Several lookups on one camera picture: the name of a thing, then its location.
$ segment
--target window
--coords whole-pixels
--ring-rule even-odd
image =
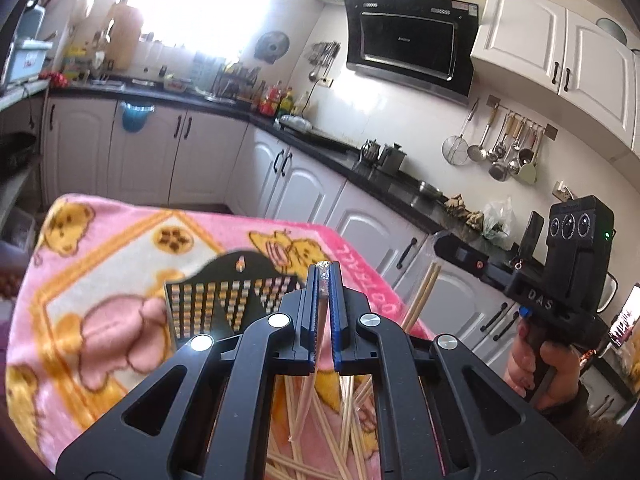
[[[168,46],[184,45],[233,58],[260,26],[268,0],[127,0],[142,11],[143,34]]]

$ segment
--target sticker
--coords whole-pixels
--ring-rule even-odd
[[[38,53],[37,52],[28,53],[27,56],[25,56],[25,58],[24,58],[24,67],[23,68],[29,68],[29,67],[35,65],[37,60],[38,60]]]
[[[454,9],[459,9],[459,10],[468,10],[469,9],[469,4],[466,2],[457,2],[457,1],[452,1],[451,2],[451,7],[453,7]]]

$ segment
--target pink tablecloth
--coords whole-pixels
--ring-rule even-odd
[[[324,226],[64,196],[49,211],[26,273],[6,370],[10,416],[50,469],[73,439],[170,356],[163,283],[190,276],[217,254],[235,250],[260,251],[278,270],[303,281],[309,264],[340,261],[345,286],[364,292],[373,311],[401,318],[403,306],[393,290]],[[414,334],[430,335],[422,325]],[[325,343],[325,373],[316,389],[331,424],[339,425],[329,337]],[[277,388],[272,428],[287,452],[284,405]],[[375,478],[375,434],[366,430],[369,473]],[[315,425],[307,424],[305,461],[335,472],[320,440]]]

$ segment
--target wooden cutting board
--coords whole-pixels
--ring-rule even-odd
[[[114,21],[109,36],[110,43],[105,51],[107,62],[113,60],[114,70],[127,70],[136,52],[142,33],[144,18],[142,12],[127,4],[113,4],[107,15],[107,22]]]

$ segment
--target hand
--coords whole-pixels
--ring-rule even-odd
[[[532,390],[533,372],[536,370],[536,356],[527,343],[529,324],[521,320],[518,324],[511,354],[504,372],[504,381],[517,393],[524,397],[526,390]],[[542,360],[556,368],[557,373],[548,390],[540,397],[536,409],[544,410],[551,406],[569,402],[578,394],[580,378],[580,358],[569,347],[545,341],[540,347]]]

